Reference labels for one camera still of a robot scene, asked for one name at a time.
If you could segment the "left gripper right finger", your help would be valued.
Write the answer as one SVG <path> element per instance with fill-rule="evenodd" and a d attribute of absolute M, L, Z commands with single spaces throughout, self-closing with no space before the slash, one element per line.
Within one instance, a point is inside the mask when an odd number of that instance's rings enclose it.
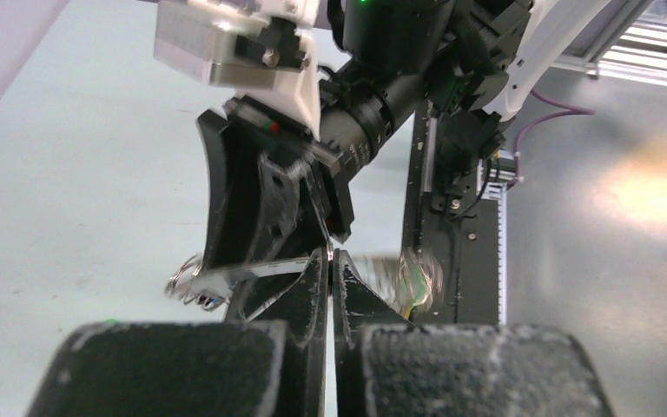
<path fill-rule="evenodd" d="M 405 320 L 332 259 L 341 416 L 611 416 L 582 345 L 556 328 Z"/>

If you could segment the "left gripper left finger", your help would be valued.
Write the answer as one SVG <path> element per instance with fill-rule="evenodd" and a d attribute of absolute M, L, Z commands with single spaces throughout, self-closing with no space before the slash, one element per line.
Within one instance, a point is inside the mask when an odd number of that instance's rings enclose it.
<path fill-rule="evenodd" d="M 97 322 L 56 352 L 30 416 L 321 416 L 328 253 L 275 277 L 268 306 L 229 322 Z"/>

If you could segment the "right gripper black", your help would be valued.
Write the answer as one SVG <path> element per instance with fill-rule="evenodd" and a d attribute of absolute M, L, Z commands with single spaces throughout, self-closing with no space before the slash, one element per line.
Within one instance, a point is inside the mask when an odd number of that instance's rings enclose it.
<path fill-rule="evenodd" d="M 342 154 L 251 97 L 196 119 L 208 165 L 203 271 L 310 255 L 352 233 Z"/>

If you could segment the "grey toothed keyring disc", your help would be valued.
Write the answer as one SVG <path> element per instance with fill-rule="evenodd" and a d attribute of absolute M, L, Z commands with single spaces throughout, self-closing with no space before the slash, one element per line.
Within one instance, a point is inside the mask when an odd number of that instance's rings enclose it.
<path fill-rule="evenodd" d="M 243 283 L 270 282 L 286 274 L 303 272 L 312 258 L 256 262 L 204 272 L 199 254 L 188 258 L 168 280 L 164 293 L 185 304 L 194 303 L 213 312 L 229 304 Z M 390 308 L 407 317 L 419 308 L 427 311 L 440 298 L 444 274 L 438 261 L 425 252 L 406 250 L 398 255 L 354 255 L 360 279 Z"/>

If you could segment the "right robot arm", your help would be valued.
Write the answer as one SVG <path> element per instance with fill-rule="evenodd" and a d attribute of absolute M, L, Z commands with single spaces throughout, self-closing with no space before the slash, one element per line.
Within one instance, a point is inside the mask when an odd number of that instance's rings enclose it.
<path fill-rule="evenodd" d="M 499 147 L 529 88 L 605 7 L 603 1 L 331 1 L 349 60 L 328 78 L 312 34 L 316 1 L 261 1 L 244 14 L 191 3 L 211 83 L 232 73 L 222 113 L 197 120 L 207 153 L 201 269 L 308 255 L 344 242 L 350 182 L 424 102 L 465 116 L 447 149 L 469 171 Z"/>

